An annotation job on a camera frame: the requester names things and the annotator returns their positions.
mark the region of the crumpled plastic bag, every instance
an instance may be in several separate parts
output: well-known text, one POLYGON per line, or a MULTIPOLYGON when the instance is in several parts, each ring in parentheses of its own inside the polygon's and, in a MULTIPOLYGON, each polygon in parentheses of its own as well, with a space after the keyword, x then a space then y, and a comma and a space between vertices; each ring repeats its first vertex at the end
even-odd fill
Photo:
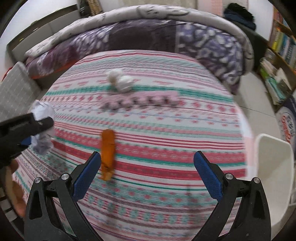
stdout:
MULTIPOLYGON (((51 117, 54 120, 55 111, 47 102, 40 102, 39 100, 35 100, 32 105, 31 112, 34 115, 35 120, 39 121, 46 117, 51 117)), ((50 128, 49 130, 39 133, 35 136, 31 136, 31 145, 33 150, 39 155, 46 155, 47 152, 53 148, 53 144, 51 142, 52 137, 54 136, 54 128, 50 128)))

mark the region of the bed headboard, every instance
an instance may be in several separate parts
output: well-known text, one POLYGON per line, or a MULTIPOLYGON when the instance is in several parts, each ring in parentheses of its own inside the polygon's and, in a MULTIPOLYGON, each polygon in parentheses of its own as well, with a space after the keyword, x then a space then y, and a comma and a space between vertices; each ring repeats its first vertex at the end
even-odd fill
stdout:
POLYGON ((59 9, 44 18, 33 22, 7 44, 7 52, 11 60, 16 63, 25 60, 27 50, 52 36, 65 26, 79 19, 77 5, 59 9))

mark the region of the blue gripper pad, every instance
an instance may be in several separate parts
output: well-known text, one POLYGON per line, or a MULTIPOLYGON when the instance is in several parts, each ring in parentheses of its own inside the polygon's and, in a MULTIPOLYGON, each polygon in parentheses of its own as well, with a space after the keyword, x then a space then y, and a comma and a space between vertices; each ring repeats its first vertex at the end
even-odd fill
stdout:
POLYGON ((194 154, 193 163, 210 196, 219 202, 223 197, 222 183, 217 178, 208 162, 198 152, 194 154))
POLYGON ((28 138, 24 139, 20 144, 24 145, 24 146, 31 145, 31 137, 28 137, 28 138))
POLYGON ((91 182, 93 181, 98 170, 100 169, 101 155, 98 152, 94 152, 85 164, 78 165, 72 173, 74 173, 76 170, 80 170, 81 166, 84 166, 84 168, 76 178, 75 182, 73 183, 72 198, 75 202, 84 198, 84 195, 86 194, 89 186, 91 185, 91 182))

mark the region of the gray checkered fabric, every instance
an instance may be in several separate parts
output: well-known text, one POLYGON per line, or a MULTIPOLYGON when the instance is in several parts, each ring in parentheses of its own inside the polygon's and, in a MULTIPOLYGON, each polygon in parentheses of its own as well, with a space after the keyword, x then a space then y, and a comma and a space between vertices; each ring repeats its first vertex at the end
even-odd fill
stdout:
POLYGON ((0 84, 0 122, 26 114, 40 92, 25 65, 17 62, 0 84))

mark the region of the table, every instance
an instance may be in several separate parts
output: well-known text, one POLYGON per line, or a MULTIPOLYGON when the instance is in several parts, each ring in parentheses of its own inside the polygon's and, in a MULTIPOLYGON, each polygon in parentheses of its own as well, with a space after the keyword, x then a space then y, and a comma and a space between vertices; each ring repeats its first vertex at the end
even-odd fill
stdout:
MULTIPOLYGON (((198 150, 224 172, 247 175, 246 143, 232 95, 185 55, 144 50, 92 54, 66 71, 42 101, 56 112, 54 148, 46 156, 24 151, 15 179, 28 198, 37 176, 50 180, 70 173, 100 151, 101 132, 112 128, 115 175, 105 182, 99 171, 78 202, 104 240, 191 240, 216 205, 193 165, 198 150), (103 110, 102 99, 112 91, 106 72, 114 68, 135 79, 134 91, 177 90, 180 103, 103 110)), ((225 230, 233 220, 232 214, 225 230)))

